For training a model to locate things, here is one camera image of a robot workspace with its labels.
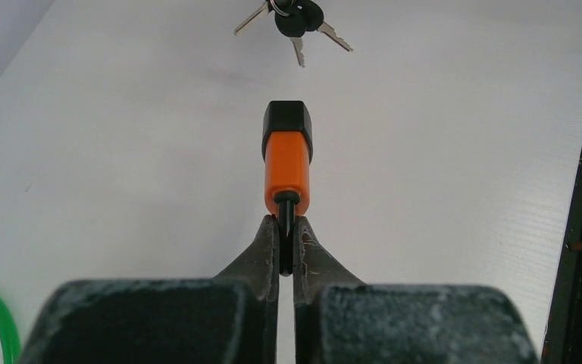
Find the orange cylinder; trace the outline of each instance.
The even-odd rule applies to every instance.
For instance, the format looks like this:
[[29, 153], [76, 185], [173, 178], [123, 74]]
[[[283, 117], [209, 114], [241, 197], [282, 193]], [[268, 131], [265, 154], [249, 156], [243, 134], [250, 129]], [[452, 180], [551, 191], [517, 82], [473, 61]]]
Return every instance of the orange cylinder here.
[[293, 191], [300, 196], [296, 215], [309, 207], [309, 149], [305, 136], [298, 131], [276, 131], [269, 136], [264, 154], [264, 203], [277, 215], [275, 196]]

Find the white tabletop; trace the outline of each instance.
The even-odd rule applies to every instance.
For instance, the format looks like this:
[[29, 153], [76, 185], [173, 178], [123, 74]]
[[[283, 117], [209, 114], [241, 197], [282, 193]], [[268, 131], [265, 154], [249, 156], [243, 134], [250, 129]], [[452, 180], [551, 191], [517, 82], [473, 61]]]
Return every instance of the white tabletop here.
[[[537, 349], [582, 141], [582, 2], [56, 0], [0, 79], [0, 294], [25, 338], [75, 278], [197, 278], [251, 241], [273, 99], [313, 120], [321, 243], [369, 283], [487, 284]], [[279, 362], [293, 362], [290, 280]]]

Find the metal key blade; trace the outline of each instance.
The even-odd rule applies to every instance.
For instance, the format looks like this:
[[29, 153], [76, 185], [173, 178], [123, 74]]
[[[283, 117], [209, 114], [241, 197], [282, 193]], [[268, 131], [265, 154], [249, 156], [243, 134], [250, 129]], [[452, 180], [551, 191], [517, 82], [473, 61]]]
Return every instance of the metal key blade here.
[[302, 38], [289, 38], [291, 43], [293, 43], [293, 50], [296, 51], [296, 58], [298, 59], [298, 64], [300, 67], [305, 66], [305, 55], [302, 54], [302, 47], [305, 46]]
[[259, 19], [260, 17], [266, 17], [271, 12], [269, 8], [269, 2], [265, 1], [264, 4], [258, 8], [253, 14], [249, 15], [242, 23], [240, 23], [237, 28], [233, 31], [234, 35], [237, 35], [239, 32], [243, 31], [249, 25], [252, 25], [255, 22], [255, 19]]
[[326, 21], [322, 22], [322, 25], [318, 28], [318, 32], [323, 33], [325, 36], [329, 37], [329, 39], [333, 40], [338, 46], [343, 47], [344, 50], [347, 52], [353, 52], [353, 48], [344, 39], [340, 38], [336, 35], [335, 29], [327, 24]]

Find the black key head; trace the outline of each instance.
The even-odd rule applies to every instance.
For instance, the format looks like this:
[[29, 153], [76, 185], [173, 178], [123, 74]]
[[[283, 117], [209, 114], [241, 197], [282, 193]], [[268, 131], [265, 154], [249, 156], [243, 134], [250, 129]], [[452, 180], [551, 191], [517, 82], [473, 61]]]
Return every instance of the black key head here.
[[307, 24], [306, 31], [314, 32], [324, 23], [324, 11], [312, 0], [296, 0], [293, 3]]
[[275, 25], [284, 36], [289, 38], [300, 38], [305, 35], [307, 24], [295, 6], [285, 9], [289, 13], [288, 17], [275, 13]]

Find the green cable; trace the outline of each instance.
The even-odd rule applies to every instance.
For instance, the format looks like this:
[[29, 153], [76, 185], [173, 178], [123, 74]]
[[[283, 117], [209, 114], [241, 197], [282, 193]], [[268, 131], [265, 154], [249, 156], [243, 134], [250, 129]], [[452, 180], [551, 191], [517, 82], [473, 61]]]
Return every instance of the green cable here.
[[3, 363], [14, 364], [21, 351], [19, 332], [12, 319], [12, 314], [8, 310], [0, 297], [0, 340], [3, 351]]

